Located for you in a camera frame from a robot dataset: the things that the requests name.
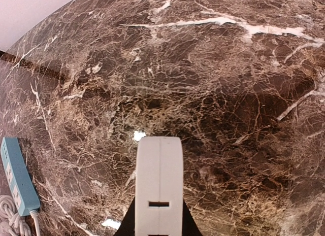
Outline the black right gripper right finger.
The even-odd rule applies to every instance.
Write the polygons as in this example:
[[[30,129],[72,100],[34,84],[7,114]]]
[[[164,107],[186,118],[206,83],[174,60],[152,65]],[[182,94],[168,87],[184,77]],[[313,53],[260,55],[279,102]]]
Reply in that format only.
[[[182,236],[202,236],[185,201],[183,201],[182,212]]]

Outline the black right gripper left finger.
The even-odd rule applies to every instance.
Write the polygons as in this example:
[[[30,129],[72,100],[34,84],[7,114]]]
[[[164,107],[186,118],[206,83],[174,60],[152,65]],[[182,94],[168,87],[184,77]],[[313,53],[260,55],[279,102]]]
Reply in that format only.
[[[132,200],[115,236],[135,236],[135,199]]]

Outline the white square adapter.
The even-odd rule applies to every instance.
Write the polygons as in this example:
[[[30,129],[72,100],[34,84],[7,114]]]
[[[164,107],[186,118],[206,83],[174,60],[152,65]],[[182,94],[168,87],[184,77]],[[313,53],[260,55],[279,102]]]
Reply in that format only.
[[[136,159],[135,234],[181,235],[183,151],[178,137],[143,137]]]

